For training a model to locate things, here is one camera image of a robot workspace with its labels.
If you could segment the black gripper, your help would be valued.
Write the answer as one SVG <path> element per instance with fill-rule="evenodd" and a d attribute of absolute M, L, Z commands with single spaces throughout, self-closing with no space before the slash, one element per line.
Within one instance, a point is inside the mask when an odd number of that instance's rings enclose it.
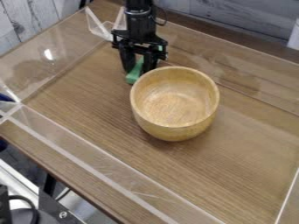
<path fill-rule="evenodd" d="M 123 8 L 116 27 L 112 29 L 112 46 L 119 50 L 127 73 L 136 65 L 136 55 L 144 55 L 143 73 L 156 69 L 157 60 L 167 58 L 168 42 L 156 34 L 155 8 Z"/>

